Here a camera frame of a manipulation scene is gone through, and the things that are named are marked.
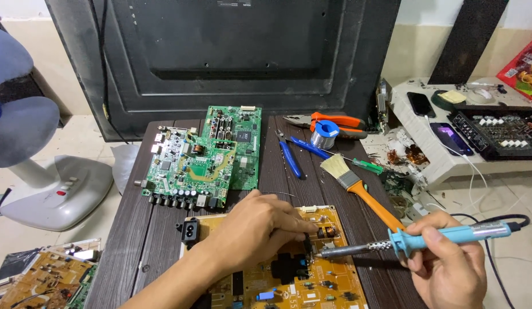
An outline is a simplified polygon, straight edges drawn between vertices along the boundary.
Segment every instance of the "amplifier board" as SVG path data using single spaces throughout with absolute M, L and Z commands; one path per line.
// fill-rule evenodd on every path
M 531 107 L 459 106 L 448 119 L 486 161 L 532 159 Z

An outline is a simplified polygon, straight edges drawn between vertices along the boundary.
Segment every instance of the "wooden table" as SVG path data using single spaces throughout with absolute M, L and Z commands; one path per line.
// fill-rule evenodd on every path
M 175 224 L 181 223 L 186 217 L 208 214 L 205 209 L 197 213 L 152 206 L 146 197 L 141 196 L 141 188 L 132 185 L 134 180 L 146 176 L 152 158 L 151 145 L 155 134 L 159 133 L 158 125 L 195 127 L 199 128 L 201 134 L 203 124 L 204 120 L 179 120 L 152 122 L 148 125 L 85 309 L 115 309 L 159 277 L 180 255 L 181 233 L 174 228 Z M 303 172 L 303 179 L 295 178 L 290 168 L 284 164 L 275 129 L 281 129 L 287 136 L 293 135 L 301 140 L 309 141 L 311 137 L 309 130 L 289 125 L 281 116 L 263 120 L 258 182 L 260 191 L 278 193 L 280 199 L 289 201 L 296 207 L 335 205 L 351 245 L 388 237 L 386 225 L 375 213 L 361 199 L 345 192 L 331 175 L 319 167 L 323 161 L 321 158 L 289 143 Z M 358 141 L 337 140 L 331 150 L 341 152 L 349 158 L 368 161 L 367 154 Z M 352 170 L 369 185 L 372 196 L 393 212 L 379 177 L 356 166 L 352 166 Z M 227 205 L 232 207 L 247 193 L 229 191 Z M 362 255 L 354 258 L 354 263 L 369 308 L 426 308 L 413 287 L 409 272 L 400 266 L 392 251 Z

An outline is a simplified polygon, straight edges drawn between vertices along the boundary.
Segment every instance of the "power cord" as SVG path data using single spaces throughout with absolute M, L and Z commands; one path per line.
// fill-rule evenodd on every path
M 454 214 L 451 214 L 451 216 L 453 216 L 453 217 L 455 217 L 455 216 L 467 217 L 467 218 L 470 218 L 470 219 L 474 220 L 476 223 L 486 223 L 486 222 L 493 222 L 493 221 L 499 221 L 499 220 L 505 220 L 505 219 L 523 219 L 523 222 L 521 222 L 521 223 L 516 223 L 516 222 L 508 222 L 507 223 L 510 226 L 510 230 L 512 230 L 512 231 L 518 231 L 521 228 L 524 228 L 527 225 L 529 225 L 530 222 L 531 222 L 529 217 L 526 216 L 526 215 L 523 215 L 523 214 L 500 215 L 500 216 L 493 217 L 493 218 L 490 218 L 490 219 L 486 219 L 486 220 L 483 220 L 483 221 L 478 221 L 476 218 L 474 218 L 471 215 L 466 214 L 466 213 L 454 213 Z M 504 288 L 503 281 L 501 280 L 501 277 L 499 276 L 497 268 L 495 267 L 495 262 L 493 260 L 493 257 L 491 256 L 491 251 L 489 250 L 489 244 L 487 243 L 487 239 L 484 240 L 484 242 L 485 242 L 485 249 L 487 251 L 487 256 L 489 257 L 489 263 L 491 263 L 491 267 L 493 268 L 493 272 L 495 273 L 495 277 L 496 277 L 497 281 L 499 282 L 499 286 L 501 286 L 501 290 L 503 291 L 504 298 L 506 298 L 506 301 L 507 301 L 508 305 L 510 306 L 510 308 L 511 309 L 515 309 L 514 305 L 510 301 L 510 297 L 508 296 L 508 293 L 507 293 L 506 289 Z
M 94 16 L 94 23 L 96 24 L 96 29 L 98 32 L 98 49 L 100 51 L 100 62 L 102 63 L 102 79 L 104 82 L 104 98 L 102 103 L 102 109 L 104 110 L 105 119 L 108 121 L 111 128 L 117 133 L 117 135 L 125 142 L 125 144 L 128 144 L 128 142 L 125 140 L 125 137 L 121 135 L 119 130 L 115 127 L 113 122 L 111 121 L 111 114 L 109 112 L 109 79 L 108 79 L 108 65 L 105 60 L 105 21 L 108 16 L 108 2 L 109 0 L 104 0 L 104 10 L 102 11 L 102 24 L 98 24 L 98 13 L 96 11 L 96 6 L 94 5 L 94 0 L 89 0 L 92 10 L 93 10 L 93 16 Z
M 484 197 L 485 197 L 485 194 L 483 194 L 479 199 L 477 199 L 475 202 L 473 201 L 472 199 L 472 183 L 474 181 L 474 176 L 475 176 L 475 171 L 477 171 L 481 177 L 481 179 L 483 180 L 483 183 L 485 185 L 485 188 L 486 189 L 489 189 L 489 187 L 487 186 L 487 181 L 485 180 L 485 177 L 483 177 L 483 174 L 480 172 L 479 169 L 477 169 L 477 167 L 470 161 L 470 159 L 468 158 L 467 155 L 465 154 L 460 154 L 458 153 L 457 151 L 454 151 L 452 150 L 451 148 L 447 147 L 446 145 L 444 145 L 436 136 L 436 133 L 434 133 L 434 130 L 432 130 L 432 127 L 430 126 L 430 119 L 428 118 L 428 116 L 424 116 L 424 118 L 426 118 L 426 121 L 428 123 L 428 128 L 430 129 L 430 132 L 432 133 L 432 135 L 436 138 L 437 142 L 440 143 L 440 145 L 442 145 L 443 147 L 447 148 L 449 151 L 453 152 L 453 153 L 456 153 L 458 156 L 462 157 L 463 159 L 466 160 L 466 162 L 468 162 L 468 164 L 470 165 L 470 167 L 472 168 L 472 178 L 470 179 L 470 187 L 468 189 L 468 197 L 470 198 L 470 203 L 471 203 L 471 207 L 474 207 L 475 208 L 475 205 L 477 202 L 481 201 Z M 478 206 L 477 208 L 477 211 L 478 213 L 482 214 L 481 210 L 480 210 L 480 207 Z

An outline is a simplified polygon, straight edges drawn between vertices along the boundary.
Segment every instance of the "solder wire spool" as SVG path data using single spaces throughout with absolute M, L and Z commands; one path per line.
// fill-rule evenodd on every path
M 329 150 L 335 144 L 338 133 L 340 133 L 340 129 L 336 123 L 330 120 L 317 122 L 311 135 L 311 144 L 319 149 Z

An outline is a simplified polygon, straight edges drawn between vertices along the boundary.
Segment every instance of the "blue soldering iron handle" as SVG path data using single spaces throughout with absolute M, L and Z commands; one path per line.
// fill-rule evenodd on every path
M 504 221 L 463 225 L 461 227 L 439 229 L 439 231 L 454 243 L 506 237 L 512 234 L 510 227 Z M 400 229 L 398 229 L 397 233 L 392 233 L 388 229 L 388 234 L 396 256 L 399 251 L 403 251 L 405 256 L 409 257 L 413 250 L 426 248 L 426 242 L 424 242 L 422 236 L 412 236 Z
M 290 137 L 290 140 L 293 141 L 293 143 L 295 143 L 296 145 L 298 145 L 298 147 L 300 148 L 303 148 L 303 149 L 306 149 L 307 151 L 310 151 L 311 153 L 315 153 L 316 155 L 318 155 L 320 158 L 323 158 L 323 159 L 329 159 L 331 156 L 326 153 L 325 151 L 315 147 L 314 145 L 310 144 L 310 143 L 307 143 L 305 141 L 302 141 L 302 140 L 299 140 L 298 138 L 294 137 L 294 136 L 291 136 Z
M 293 158 L 293 154 L 290 152 L 289 145 L 282 141 L 279 141 L 279 145 L 281 145 L 281 151 L 283 151 L 283 154 L 285 155 L 285 161 L 287 161 L 287 163 L 289 164 L 290 170 L 293 171 L 293 174 L 297 178 L 300 178 L 302 174 L 300 173 L 300 169 L 298 168 L 298 165 Z

